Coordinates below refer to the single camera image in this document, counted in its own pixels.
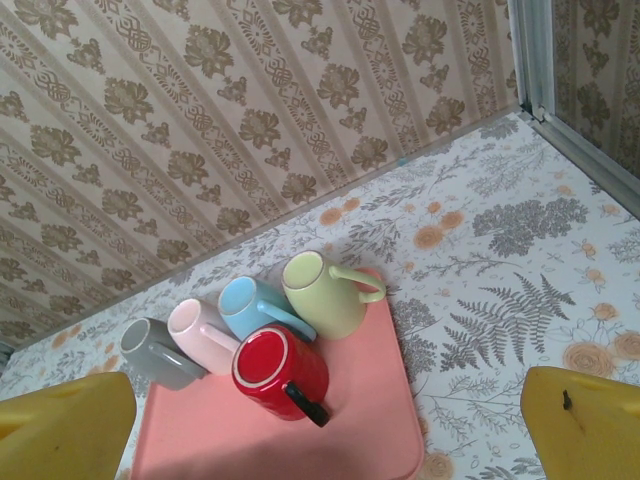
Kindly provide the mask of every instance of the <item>mug rim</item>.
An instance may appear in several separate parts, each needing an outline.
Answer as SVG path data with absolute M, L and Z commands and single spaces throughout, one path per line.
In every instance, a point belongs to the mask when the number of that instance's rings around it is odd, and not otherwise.
M 264 379 L 264 380 L 262 380 L 260 382 L 256 382 L 256 383 L 247 382 L 244 378 L 242 378 L 242 375 L 240 375 L 240 372 L 238 370 L 238 359 L 240 358 L 240 354 L 242 353 L 242 350 L 244 349 L 244 347 L 247 345 L 247 343 L 249 343 L 249 340 L 251 340 L 257 334 L 264 333 L 264 332 L 275 333 L 275 334 L 278 335 L 278 337 L 280 337 L 280 340 L 282 340 L 282 345 L 284 346 L 284 352 L 282 353 L 282 358 L 280 359 L 280 365 L 278 365 L 278 368 L 276 368 L 275 371 L 269 377 L 267 377 L 266 379 Z M 236 354 L 233 356 L 233 364 L 232 364 L 233 377 L 238 381 L 238 383 L 240 385 L 242 385 L 245 388 L 260 388 L 260 387 L 264 387 L 265 385 L 267 385 L 268 383 L 273 381 L 273 379 L 276 378 L 280 374 L 280 372 L 284 368 L 284 364 L 286 363 L 288 356 L 289 356 L 289 342 L 287 341 L 287 337 L 285 336 L 285 334 L 282 333 L 277 328 L 273 328 L 273 327 L 261 328 L 259 330 L 256 330 L 255 332 L 253 332 L 251 335 L 249 335 L 240 344 L 240 346 L 238 347 L 238 350 L 236 351 Z
M 193 319 L 189 322 L 189 325 L 187 325 L 182 330 L 176 330 L 174 326 L 171 324 L 171 318 L 173 317 L 173 314 L 183 304 L 192 303 L 192 302 L 195 302 L 196 305 L 198 306 L 198 312 L 194 315 Z M 175 308 L 169 314 L 169 319 L 167 320 L 167 330 L 169 330 L 169 333 L 172 335 L 181 335 L 183 333 L 187 333 L 198 322 L 198 319 L 200 318 L 201 315 L 202 315 L 202 301 L 197 298 L 187 298 L 181 301 L 178 305 L 176 305 Z
M 144 322 L 145 327 L 146 327 L 146 331 L 144 332 L 144 336 L 142 337 L 142 339 L 140 341 L 138 341 L 132 348 L 124 348 L 122 346 L 122 342 L 124 341 L 124 337 L 127 335 L 127 333 L 129 333 L 129 330 L 131 330 L 131 327 L 133 327 L 135 324 L 139 323 L 139 322 Z M 122 336 L 120 337 L 120 351 L 122 353 L 131 353 L 131 352 L 135 352 L 136 350 L 138 350 L 140 347 L 142 347 L 144 345 L 144 342 L 147 340 L 147 338 L 149 338 L 149 334 L 151 333 L 151 321 L 149 318 L 147 317 L 141 317 L 141 318 L 137 318 L 135 319 L 133 322 L 131 322 L 126 330 L 124 331 L 124 333 L 122 334 Z
M 222 302 L 222 297 L 224 296 L 224 292 L 227 290 L 227 288 L 235 281 L 243 279 L 243 278 L 248 278 L 251 283 L 253 284 L 253 293 L 251 294 L 251 298 L 249 299 L 249 301 L 247 302 L 247 304 L 242 307 L 240 310 L 238 310 L 237 312 L 233 312 L 233 313 L 229 313 L 227 311 L 225 311 L 224 308 L 222 308 L 222 305 L 220 304 Z M 256 279 L 253 277 L 250 277 L 249 275 L 241 275 L 239 277 L 234 278 L 233 280 L 231 280 L 229 283 L 227 283 L 224 288 L 222 289 L 222 291 L 220 292 L 220 296 L 218 297 L 218 302 L 217 302 L 217 307 L 218 307 L 218 311 L 220 312 L 220 315 L 225 315 L 227 317 L 233 317 L 236 315 L 241 314 L 242 312 L 244 312 L 247 308 L 249 308 L 251 306 L 251 304 L 253 304 L 253 301 L 256 298 L 256 295 L 258 293 L 258 282 L 256 282 Z
M 302 255 L 314 255 L 314 256 L 317 256 L 320 259 L 320 262 L 322 263 L 322 268 L 318 272 L 318 275 L 316 275 L 316 277 L 313 280 L 311 280 L 311 282 L 309 282 L 307 285 L 305 285 L 304 287 L 295 288 L 295 287 L 290 286 L 286 282 L 286 280 L 284 279 L 284 275 L 285 275 L 285 273 L 287 271 L 287 268 L 289 268 L 289 266 L 293 263 L 293 261 L 296 258 L 301 257 Z M 304 252 L 297 253 L 287 262 L 287 264 L 284 266 L 284 270 L 282 270 L 282 275 L 281 275 L 282 286 L 287 288 L 288 290 L 292 290 L 292 291 L 304 290 L 305 288 L 309 288 L 311 285 L 316 283 L 316 281 L 322 276 L 326 266 L 327 266 L 327 262 L 325 261 L 324 256 L 322 255 L 322 253 L 318 252 L 317 250 L 305 250 Z

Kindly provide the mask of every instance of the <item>gray mug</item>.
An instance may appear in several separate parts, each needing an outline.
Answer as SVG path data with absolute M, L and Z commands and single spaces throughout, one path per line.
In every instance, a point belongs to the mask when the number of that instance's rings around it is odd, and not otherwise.
M 180 390 L 207 373 L 182 353 L 167 325 L 153 318 L 131 323 L 120 339 L 120 351 L 136 370 L 170 390 Z

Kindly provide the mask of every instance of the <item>red mug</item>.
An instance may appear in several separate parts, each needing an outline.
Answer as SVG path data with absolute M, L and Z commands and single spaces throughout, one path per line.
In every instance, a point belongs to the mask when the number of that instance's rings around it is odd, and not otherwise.
M 329 387 L 327 364 L 285 327 L 269 325 L 249 335 L 231 373 L 240 392 L 283 420 L 307 416 L 319 427 L 329 421 L 320 405 Z

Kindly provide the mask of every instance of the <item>patterned wallpaper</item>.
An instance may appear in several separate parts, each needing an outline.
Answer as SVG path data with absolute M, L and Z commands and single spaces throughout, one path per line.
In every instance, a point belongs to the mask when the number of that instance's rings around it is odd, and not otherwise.
M 0 340 L 516 102 L 506 0 L 0 4 Z
M 554 0 L 556 114 L 640 178 L 640 0 Z

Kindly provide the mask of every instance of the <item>table surface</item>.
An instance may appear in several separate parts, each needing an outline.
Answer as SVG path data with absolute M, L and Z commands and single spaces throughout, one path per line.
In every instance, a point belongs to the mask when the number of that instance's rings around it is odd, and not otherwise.
M 543 479 L 519 408 L 527 369 L 640 384 L 640 224 L 515 114 L 17 352 L 0 399 L 120 370 L 134 318 L 215 301 L 240 273 L 278 284 L 314 249 L 388 285 L 427 455 L 418 478 Z

